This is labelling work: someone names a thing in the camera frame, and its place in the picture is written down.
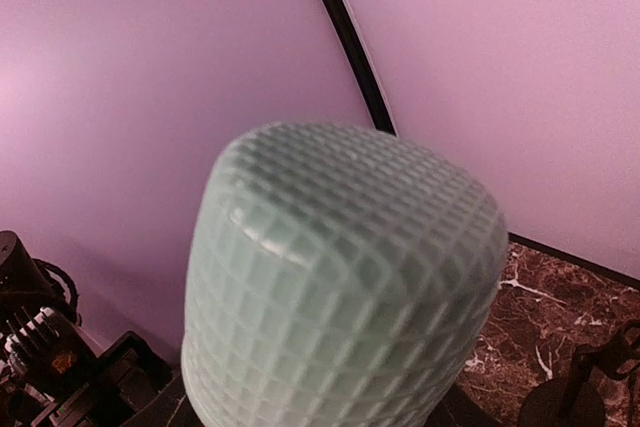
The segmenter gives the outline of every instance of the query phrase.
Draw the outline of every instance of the black pole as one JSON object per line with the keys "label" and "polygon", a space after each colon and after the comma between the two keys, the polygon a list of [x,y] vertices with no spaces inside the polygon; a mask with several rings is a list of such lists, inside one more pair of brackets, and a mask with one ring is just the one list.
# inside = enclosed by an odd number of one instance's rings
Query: black pole
{"label": "black pole", "polygon": [[340,38],[376,129],[396,135],[380,86],[343,0],[322,0]]}

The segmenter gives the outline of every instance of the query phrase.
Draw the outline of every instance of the brown marble countertop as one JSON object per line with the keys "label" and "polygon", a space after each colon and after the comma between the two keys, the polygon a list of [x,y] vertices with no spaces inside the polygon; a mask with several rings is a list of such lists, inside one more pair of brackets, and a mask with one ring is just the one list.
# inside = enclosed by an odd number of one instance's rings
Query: brown marble countertop
{"label": "brown marble countertop", "polygon": [[[640,318],[637,290],[512,244],[491,314],[457,383],[505,427],[515,426],[534,387],[567,375],[576,346],[602,345],[633,318]],[[594,370],[591,383],[604,397],[607,426],[626,427],[626,382]]]}

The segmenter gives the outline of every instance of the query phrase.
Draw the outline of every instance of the black edge trim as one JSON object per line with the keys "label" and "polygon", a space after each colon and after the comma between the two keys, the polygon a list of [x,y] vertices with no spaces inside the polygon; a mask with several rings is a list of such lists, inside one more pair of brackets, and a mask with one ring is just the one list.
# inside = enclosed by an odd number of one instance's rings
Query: black edge trim
{"label": "black edge trim", "polygon": [[588,270],[589,272],[592,272],[596,275],[600,275],[606,279],[613,280],[614,282],[618,282],[622,285],[626,285],[627,287],[631,287],[636,290],[640,290],[640,280],[634,279],[633,277],[629,277],[628,275],[622,274],[620,272],[616,272],[615,270],[611,270],[607,267],[603,267],[602,265],[598,265],[589,260],[576,257],[575,255],[567,254],[566,252],[562,252],[561,250],[554,249],[553,247],[549,247],[548,245],[541,244],[539,242],[536,242],[535,240],[530,240],[516,234],[510,233],[509,240],[511,242],[515,242],[516,244],[524,245],[525,247],[529,247],[530,249],[542,252],[543,254],[550,255],[551,257],[555,257],[556,259],[560,259],[565,262],[577,265],[578,267],[582,267],[583,269]]}
{"label": "black edge trim", "polygon": [[377,130],[396,135],[380,86],[343,0],[322,0]]}

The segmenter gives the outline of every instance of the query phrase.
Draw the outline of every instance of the mint green speaker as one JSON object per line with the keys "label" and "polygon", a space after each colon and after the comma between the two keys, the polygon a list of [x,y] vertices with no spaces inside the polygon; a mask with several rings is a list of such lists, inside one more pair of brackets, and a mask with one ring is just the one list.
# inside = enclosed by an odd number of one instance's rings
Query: mint green speaker
{"label": "mint green speaker", "polygon": [[210,427],[420,427],[471,352],[507,231],[463,170],[390,135],[265,127],[204,194],[182,372]]}

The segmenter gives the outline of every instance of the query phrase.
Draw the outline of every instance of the purple wall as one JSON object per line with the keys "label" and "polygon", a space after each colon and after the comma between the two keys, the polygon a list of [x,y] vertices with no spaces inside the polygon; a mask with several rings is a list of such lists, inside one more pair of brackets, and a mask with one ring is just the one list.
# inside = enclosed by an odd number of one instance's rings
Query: purple wall
{"label": "purple wall", "polygon": [[173,356],[209,170],[275,120],[369,125],[320,0],[0,0],[0,228],[102,343]]}
{"label": "purple wall", "polygon": [[401,136],[640,278],[640,0],[348,0]]}

